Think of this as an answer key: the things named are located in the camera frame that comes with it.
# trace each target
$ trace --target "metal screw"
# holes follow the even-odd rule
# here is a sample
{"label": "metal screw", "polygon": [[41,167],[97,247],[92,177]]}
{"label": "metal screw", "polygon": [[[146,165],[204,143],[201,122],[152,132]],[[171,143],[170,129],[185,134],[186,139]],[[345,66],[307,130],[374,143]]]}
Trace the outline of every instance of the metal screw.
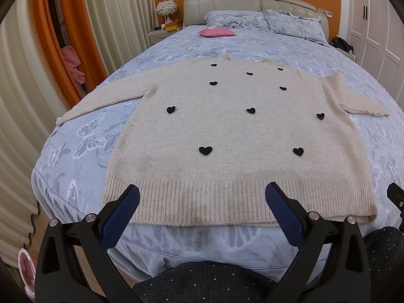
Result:
{"label": "metal screw", "polygon": [[318,214],[317,212],[310,212],[309,218],[312,220],[318,220],[320,218],[320,214]]}
{"label": "metal screw", "polygon": [[55,225],[57,225],[58,224],[58,220],[57,220],[57,218],[53,218],[52,220],[50,220],[49,221],[49,225],[50,226],[55,226]]}
{"label": "metal screw", "polygon": [[353,216],[348,216],[347,221],[350,224],[355,224],[356,223],[356,220],[355,220],[355,218]]}
{"label": "metal screw", "polygon": [[86,215],[86,221],[87,222],[93,222],[97,216],[94,213],[90,213]]}

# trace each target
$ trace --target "sweater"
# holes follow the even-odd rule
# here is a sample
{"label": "sweater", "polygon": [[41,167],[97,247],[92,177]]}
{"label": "sweater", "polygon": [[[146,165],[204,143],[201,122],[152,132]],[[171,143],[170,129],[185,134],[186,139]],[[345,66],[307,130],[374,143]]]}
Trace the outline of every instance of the sweater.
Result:
{"label": "sweater", "polygon": [[103,202],[138,186],[131,222],[276,226],[271,181],[323,218],[375,219],[369,160],[347,112],[389,114],[340,72],[191,58],[97,88],[57,124],[141,96],[111,154]]}

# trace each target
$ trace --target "blue gripper pad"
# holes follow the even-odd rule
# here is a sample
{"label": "blue gripper pad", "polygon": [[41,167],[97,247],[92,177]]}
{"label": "blue gripper pad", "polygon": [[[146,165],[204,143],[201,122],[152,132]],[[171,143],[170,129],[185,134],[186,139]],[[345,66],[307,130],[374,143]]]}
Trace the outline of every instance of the blue gripper pad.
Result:
{"label": "blue gripper pad", "polygon": [[265,200],[289,244],[301,249],[305,242],[304,227],[289,206],[287,199],[285,194],[279,192],[272,183],[268,183],[265,188]]}
{"label": "blue gripper pad", "polygon": [[108,220],[104,223],[104,226],[100,229],[100,244],[104,252],[106,252],[109,248],[116,246],[119,238],[131,220],[132,215],[139,206],[140,191],[135,185],[128,186],[122,196],[124,197],[122,198],[121,202],[115,207]]}

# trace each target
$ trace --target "tissue box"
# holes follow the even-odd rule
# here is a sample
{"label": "tissue box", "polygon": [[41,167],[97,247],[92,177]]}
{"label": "tissue box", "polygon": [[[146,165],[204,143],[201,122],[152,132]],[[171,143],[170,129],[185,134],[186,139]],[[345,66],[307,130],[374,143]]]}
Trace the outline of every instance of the tissue box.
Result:
{"label": "tissue box", "polygon": [[174,31],[180,28],[182,28],[182,20],[177,20],[175,22],[166,24],[166,31]]}

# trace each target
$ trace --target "black speckled fabric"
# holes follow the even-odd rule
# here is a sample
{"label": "black speckled fabric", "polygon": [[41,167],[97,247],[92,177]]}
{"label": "black speckled fabric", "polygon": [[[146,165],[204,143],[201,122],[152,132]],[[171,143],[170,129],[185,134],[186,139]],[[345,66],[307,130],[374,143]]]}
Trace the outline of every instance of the black speckled fabric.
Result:
{"label": "black speckled fabric", "polygon": [[364,238],[368,253],[372,303],[388,285],[390,274],[397,271],[404,255],[404,236],[400,230],[386,226],[375,230]]}
{"label": "black speckled fabric", "polygon": [[[372,303],[383,293],[404,255],[404,236],[387,226],[365,238],[372,282]],[[259,303],[276,286],[269,278],[236,265],[189,262],[133,287],[144,303]]]}
{"label": "black speckled fabric", "polygon": [[258,303],[276,282],[231,264],[188,262],[133,287],[144,303]]}

